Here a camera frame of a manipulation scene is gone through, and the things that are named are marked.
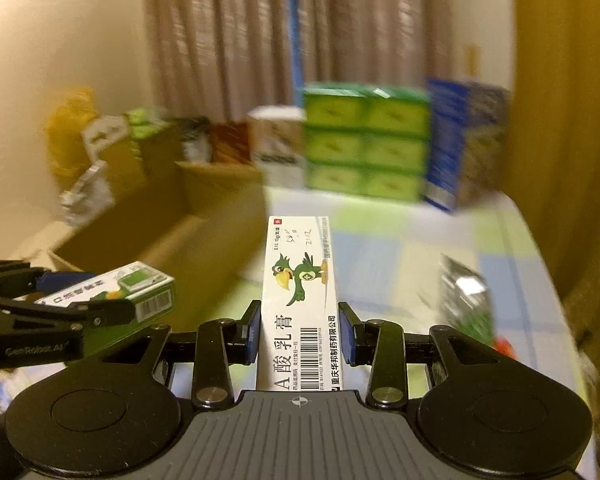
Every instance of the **white wall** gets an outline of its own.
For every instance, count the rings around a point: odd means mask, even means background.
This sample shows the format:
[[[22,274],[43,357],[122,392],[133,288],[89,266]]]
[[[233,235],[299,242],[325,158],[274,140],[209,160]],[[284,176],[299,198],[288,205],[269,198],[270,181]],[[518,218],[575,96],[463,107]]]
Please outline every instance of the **white wall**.
[[[140,0],[0,0],[0,257],[58,214],[43,125],[63,92],[150,103]]]
[[[515,69],[514,0],[451,0],[454,78],[469,77],[466,49],[479,47],[477,78],[512,89]]]

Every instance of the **yellow beak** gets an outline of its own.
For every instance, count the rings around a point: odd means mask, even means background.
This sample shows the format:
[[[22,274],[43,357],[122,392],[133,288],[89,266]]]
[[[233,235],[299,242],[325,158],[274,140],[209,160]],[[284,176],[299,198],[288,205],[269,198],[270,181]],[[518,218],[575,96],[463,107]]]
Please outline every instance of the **yellow beak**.
[[[285,269],[282,272],[276,274],[276,281],[278,285],[284,288],[285,290],[289,290],[289,280],[293,277],[293,273],[291,269]]]

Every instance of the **silver screw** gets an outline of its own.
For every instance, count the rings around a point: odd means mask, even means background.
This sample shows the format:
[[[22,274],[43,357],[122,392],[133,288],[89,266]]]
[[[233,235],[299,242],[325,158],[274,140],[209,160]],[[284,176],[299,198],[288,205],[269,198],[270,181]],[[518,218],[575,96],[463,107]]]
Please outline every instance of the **silver screw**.
[[[221,402],[226,399],[228,393],[226,390],[222,388],[218,388],[216,386],[208,386],[206,388],[201,388],[196,392],[196,397],[200,402]]]
[[[381,388],[373,390],[371,396],[383,404],[392,404],[402,399],[403,395],[398,388],[394,388],[393,386],[382,386]]]

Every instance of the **green bird illustration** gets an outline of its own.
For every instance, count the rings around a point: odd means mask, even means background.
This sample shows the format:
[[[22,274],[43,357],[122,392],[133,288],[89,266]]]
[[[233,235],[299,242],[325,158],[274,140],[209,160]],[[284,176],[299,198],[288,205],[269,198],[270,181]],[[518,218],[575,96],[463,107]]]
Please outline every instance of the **green bird illustration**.
[[[302,282],[310,282],[319,276],[323,283],[327,282],[327,262],[323,260],[321,267],[315,267],[314,257],[309,256],[308,253],[304,253],[302,263],[298,265],[293,272],[296,290],[294,291],[291,301],[289,301],[286,306],[290,306],[296,301],[304,301],[304,288],[302,288]]]
[[[294,272],[291,270],[291,264],[289,263],[289,258],[280,253],[280,258],[273,264],[271,270],[273,270],[273,275],[276,277],[278,285],[289,290],[289,280],[294,276]]]

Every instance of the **gray ribbed panel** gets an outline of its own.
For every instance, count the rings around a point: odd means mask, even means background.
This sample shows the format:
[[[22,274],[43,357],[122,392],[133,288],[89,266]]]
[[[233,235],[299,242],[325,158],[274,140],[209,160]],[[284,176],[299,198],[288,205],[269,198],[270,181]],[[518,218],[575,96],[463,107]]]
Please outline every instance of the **gray ribbed panel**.
[[[293,399],[309,402],[299,407]],[[24,480],[42,480],[30,473]],[[168,453],[119,480],[468,480],[435,459],[407,422],[353,392],[246,392],[196,416]]]

